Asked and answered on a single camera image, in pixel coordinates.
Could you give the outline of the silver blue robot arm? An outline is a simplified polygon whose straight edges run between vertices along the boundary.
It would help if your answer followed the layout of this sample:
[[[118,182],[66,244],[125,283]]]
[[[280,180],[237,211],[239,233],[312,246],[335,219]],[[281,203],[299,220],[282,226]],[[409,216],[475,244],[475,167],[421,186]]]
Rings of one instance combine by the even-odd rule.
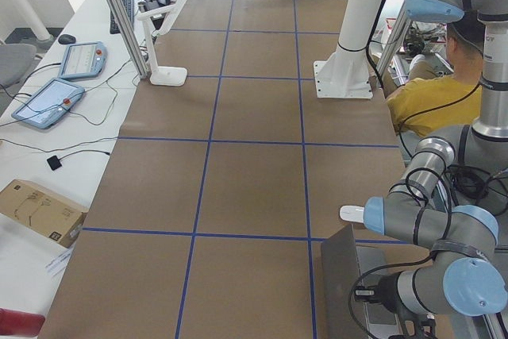
[[[501,274],[491,263],[498,243],[492,191],[507,169],[507,0],[405,0],[415,21],[456,21],[475,11],[486,27],[481,110],[470,125],[439,129],[422,139],[402,178],[384,198],[370,198],[363,223],[371,231],[429,250],[424,259],[399,264],[375,286],[355,284],[350,301],[379,303],[401,323],[405,338],[432,338],[433,315],[496,314],[507,303]],[[453,164],[478,165],[488,174],[477,198],[441,212],[430,207],[438,179]]]

